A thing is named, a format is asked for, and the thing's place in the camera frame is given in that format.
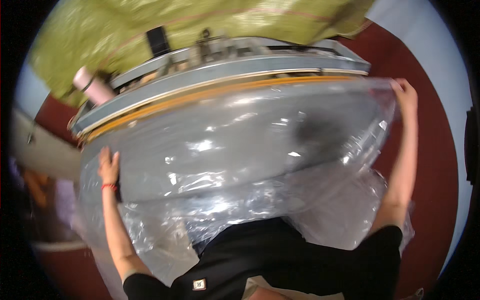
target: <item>green cloth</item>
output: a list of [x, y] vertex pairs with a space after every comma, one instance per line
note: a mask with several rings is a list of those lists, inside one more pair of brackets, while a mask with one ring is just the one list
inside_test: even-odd
[[262, 36], [297, 44], [355, 31], [373, 0], [62, 0], [29, 53], [35, 73], [60, 102], [79, 107], [72, 93], [82, 66], [125, 72], [152, 58], [145, 32], [164, 25], [170, 47], [212, 35]]

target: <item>logo patch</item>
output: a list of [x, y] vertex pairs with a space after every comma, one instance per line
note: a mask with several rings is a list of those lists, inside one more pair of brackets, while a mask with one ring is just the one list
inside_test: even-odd
[[204, 290], [207, 288], [207, 282], [204, 279], [198, 279], [193, 281], [193, 290]]

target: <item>red string bracelet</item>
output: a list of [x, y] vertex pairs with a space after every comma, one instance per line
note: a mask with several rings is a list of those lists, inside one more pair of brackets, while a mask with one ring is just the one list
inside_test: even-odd
[[114, 192], [117, 191], [117, 186], [115, 184], [111, 184], [111, 183], [102, 184], [102, 191], [103, 191], [103, 188], [111, 188]]

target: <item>hand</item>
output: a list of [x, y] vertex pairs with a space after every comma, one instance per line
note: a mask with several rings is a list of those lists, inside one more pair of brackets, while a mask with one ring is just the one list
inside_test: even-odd
[[417, 91], [404, 78], [397, 78], [392, 82], [397, 102], [404, 120], [417, 118], [418, 96]]
[[98, 156], [98, 175], [102, 178], [103, 184], [115, 184], [119, 177], [120, 153], [116, 152], [111, 157], [110, 148], [103, 147]]

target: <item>black shirt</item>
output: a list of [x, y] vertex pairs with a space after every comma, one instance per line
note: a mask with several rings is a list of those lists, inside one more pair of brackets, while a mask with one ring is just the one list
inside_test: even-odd
[[[170, 288], [143, 274], [123, 289], [136, 299], [241, 299], [249, 277], [261, 275], [274, 288], [318, 296], [342, 292], [345, 299], [391, 299], [400, 266], [402, 231], [384, 227], [352, 251], [307, 243], [281, 218], [233, 225], [205, 248], [200, 261]], [[205, 290], [193, 281], [205, 279]]]

